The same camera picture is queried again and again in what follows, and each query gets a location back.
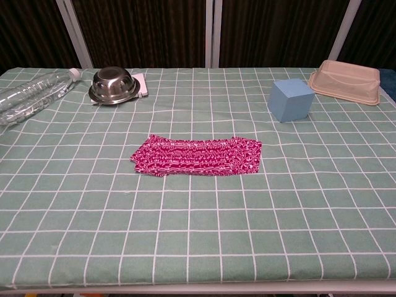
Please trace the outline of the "clear plastic water bottle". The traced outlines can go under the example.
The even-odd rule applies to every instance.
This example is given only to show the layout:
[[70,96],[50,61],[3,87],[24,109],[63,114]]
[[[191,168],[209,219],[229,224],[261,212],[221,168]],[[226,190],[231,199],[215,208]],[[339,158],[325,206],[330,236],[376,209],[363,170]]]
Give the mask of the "clear plastic water bottle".
[[27,83],[0,92],[0,126],[25,121],[62,98],[80,80],[81,73],[72,68],[51,72]]

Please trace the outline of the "blue foam cube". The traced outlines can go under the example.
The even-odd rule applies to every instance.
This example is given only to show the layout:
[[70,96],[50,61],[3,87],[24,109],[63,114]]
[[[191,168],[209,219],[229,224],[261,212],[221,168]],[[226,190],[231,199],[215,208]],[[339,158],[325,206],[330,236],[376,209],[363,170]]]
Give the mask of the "blue foam cube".
[[273,83],[268,99],[269,111],[280,123],[308,116],[314,91],[301,79],[278,80]]

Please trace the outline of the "white square pad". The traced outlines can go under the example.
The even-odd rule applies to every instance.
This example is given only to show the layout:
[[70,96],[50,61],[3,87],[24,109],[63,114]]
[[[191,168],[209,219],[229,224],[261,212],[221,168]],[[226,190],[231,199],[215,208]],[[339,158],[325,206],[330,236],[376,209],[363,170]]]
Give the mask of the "white square pad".
[[136,89],[134,91],[134,97],[135,98],[142,98],[142,97],[147,97],[148,96],[148,90],[147,90],[147,84],[145,81],[145,76],[144,74],[133,74],[132,78],[136,82]]

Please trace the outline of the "beige plastic food container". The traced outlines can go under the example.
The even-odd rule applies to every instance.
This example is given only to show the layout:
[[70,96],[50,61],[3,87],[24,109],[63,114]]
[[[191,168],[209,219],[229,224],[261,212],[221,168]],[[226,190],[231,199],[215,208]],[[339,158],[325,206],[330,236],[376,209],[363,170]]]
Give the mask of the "beige plastic food container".
[[325,60],[308,85],[316,93],[369,106],[380,102],[380,72],[371,67]]

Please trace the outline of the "green checked tablecloth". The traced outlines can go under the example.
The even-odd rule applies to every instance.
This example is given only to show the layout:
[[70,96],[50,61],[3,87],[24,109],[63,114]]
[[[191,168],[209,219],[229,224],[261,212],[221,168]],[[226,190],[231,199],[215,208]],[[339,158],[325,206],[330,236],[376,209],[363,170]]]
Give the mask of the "green checked tablecloth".
[[[267,109],[311,69],[147,69],[148,96],[94,106],[94,72],[0,127],[0,290],[264,280],[396,280],[396,106],[318,95]],[[134,171],[148,136],[262,143],[254,174]]]

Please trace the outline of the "stainless steel bowl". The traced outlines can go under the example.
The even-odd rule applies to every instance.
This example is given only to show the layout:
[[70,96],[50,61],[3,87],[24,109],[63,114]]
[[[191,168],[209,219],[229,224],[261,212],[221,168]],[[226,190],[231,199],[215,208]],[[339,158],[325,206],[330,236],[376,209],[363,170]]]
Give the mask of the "stainless steel bowl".
[[116,105],[135,98],[139,90],[140,82],[127,70],[111,66],[94,74],[88,95],[94,103]]

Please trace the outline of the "pink knitted cloth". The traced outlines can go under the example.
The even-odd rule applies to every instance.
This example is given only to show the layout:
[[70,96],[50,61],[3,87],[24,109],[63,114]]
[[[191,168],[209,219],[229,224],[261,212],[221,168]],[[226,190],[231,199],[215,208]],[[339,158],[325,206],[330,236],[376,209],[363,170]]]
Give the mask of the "pink knitted cloth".
[[158,177],[231,176],[257,173],[261,150],[261,142],[243,137],[174,140],[152,134],[130,156],[130,161],[136,172]]

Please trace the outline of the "dark blue table cover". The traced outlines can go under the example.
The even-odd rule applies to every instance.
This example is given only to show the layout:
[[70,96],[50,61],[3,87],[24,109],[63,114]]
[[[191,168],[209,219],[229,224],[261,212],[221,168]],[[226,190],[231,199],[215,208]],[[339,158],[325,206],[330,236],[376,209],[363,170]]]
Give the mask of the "dark blue table cover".
[[381,88],[396,102],[396,71],[393,69],[379,69]]

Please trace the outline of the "white frame post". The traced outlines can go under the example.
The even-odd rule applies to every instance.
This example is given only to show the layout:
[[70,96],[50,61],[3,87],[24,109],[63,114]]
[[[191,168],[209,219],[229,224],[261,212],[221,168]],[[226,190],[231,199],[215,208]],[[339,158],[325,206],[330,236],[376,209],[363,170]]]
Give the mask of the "white frame post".
[[205,0],[205,67],[219,68],[223,0]]
[[83,69],[93,68],[93,62],[83,36],[72,0],[56,0],[77,58]]
[[347,35],[350,31],[352,23],[355,19],[357,11],[360,7],[361,1],[362,0],[349,0],[347,9],[345,11],[343,20],[341,22],[340,28],[337,33],[337,36],[333,43],[332,49],[330,50],[330,53],[329,53],[329,56],[328,56],[329,60],[334,60],[334,61],[337,60],[337,58],[343,48],[344,42],[347,38]]

